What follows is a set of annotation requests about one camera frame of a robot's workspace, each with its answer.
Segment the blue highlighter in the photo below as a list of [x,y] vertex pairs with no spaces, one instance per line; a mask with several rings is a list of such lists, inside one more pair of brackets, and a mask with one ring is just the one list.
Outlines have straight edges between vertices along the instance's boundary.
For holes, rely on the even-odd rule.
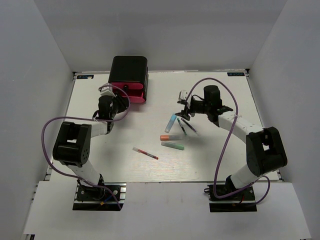
[[173,124],[176,121],[176,118],[177,118],[177,116],[175,114],[172,114],[172,116],[170,117],[170,119],[169,119],[169,121],[168,121],[168,123],[167,123],[167,125],[165,127],[165,130],[164,130],[165,133],[169,133],[170,132],[171,128],[173,127]]

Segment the pink top drawer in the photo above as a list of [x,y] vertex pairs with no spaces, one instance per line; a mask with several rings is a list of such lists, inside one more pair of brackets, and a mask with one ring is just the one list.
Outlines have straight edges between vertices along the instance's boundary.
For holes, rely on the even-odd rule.
[[130,90],[130,91],[139,91],[144,88],[144,85],[142,83],[135,82],[135,81],[118,81],[118,82],[111,82],[110,84],[122,90]]

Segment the purple gel pen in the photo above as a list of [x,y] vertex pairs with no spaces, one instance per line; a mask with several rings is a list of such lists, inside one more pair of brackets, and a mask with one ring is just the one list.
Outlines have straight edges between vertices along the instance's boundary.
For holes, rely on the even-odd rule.
[[190,124],[188,123],[184,118],[181,119],[197,136],[200,136],[198,131]]

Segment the green gel pen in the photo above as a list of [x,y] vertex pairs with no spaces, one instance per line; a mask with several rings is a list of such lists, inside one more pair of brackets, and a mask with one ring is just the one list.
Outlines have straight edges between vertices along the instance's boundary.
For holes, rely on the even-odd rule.
[[183,132],[183,134],[184,134],[185,136],[187,136],[187,132],[186,132],[184,126],[182,125],[181,120],[180,120],[179,118],[177,118],[176,120],[177,120],[177,122],[178,122],[178,124],[179,124],[179,126],[180,126],[180,128],[181,128],[181,130],[182,130],[182,132]]

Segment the orange highlighter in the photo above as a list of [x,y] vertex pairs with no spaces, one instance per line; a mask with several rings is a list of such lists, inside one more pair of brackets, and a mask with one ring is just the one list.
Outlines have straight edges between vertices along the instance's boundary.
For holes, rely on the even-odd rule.
[[183,139],[183,136],[181,135],[170,135],[170,134],[160,135],[161,141],[180,141],[182,139]]

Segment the green highlighter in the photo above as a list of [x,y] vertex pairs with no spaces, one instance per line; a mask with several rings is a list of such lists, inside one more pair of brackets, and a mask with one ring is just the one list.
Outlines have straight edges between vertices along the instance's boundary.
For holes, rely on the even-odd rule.
[[177,149],[177,150],[181,150],[181,151],[183,151],[185,149],[183,144],[178,144],[178,143],[174,143],[174,142],[162,141],[161,145],[164,147]]

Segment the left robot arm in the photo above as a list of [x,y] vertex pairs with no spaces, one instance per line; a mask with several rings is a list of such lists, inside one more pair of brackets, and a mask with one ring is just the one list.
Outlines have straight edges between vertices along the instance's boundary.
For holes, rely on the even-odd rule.
[[89,160],[91,139],[109,134],[116,115],[126,112],[129,107],[130,100],[121,96],[119,91],[102,95],[91,124],[64,121],[60,126],[52,151],[53,159],[67,166],[80,182],[89,186],[88,193],[96,200],[105,196],[106,187],[102,175]]

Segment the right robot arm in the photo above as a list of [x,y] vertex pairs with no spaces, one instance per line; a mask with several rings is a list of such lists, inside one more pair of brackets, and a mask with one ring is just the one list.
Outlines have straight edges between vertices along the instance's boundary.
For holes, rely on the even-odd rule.
[[203,92],[204,97],[195,100],[187,91],[180,91],[178,103],[184,109],[177,116],[190,120],[195,114],[205,114],[211,123],[245,143],[246,164],[226,178],[222,193],[213,192],[218,199],[236,200],[259,178],[288,164],[285,148],[277,128],[255,125],[223,105],[218,86],[208,85]]

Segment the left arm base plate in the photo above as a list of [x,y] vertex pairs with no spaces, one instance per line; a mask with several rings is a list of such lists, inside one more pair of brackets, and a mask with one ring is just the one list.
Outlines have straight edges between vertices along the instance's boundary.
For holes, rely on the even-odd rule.
[[[122,207],[125,202],[127,184],[110,183],[105,186],[112,191],[118,200],[120,207]],[[78,184],[75,191],[72,210],[118,212],[120,211],[120,208],[109,191]]]

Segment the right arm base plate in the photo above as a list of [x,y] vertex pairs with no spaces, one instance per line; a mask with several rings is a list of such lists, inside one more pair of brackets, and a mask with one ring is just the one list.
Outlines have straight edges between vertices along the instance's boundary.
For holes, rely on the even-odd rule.
[[208,195],[209,210],[211,213],[245,213],[257,211],[256,197],[252,186],[226,198],[215,197],[212,184],[209,184],[203,191]]

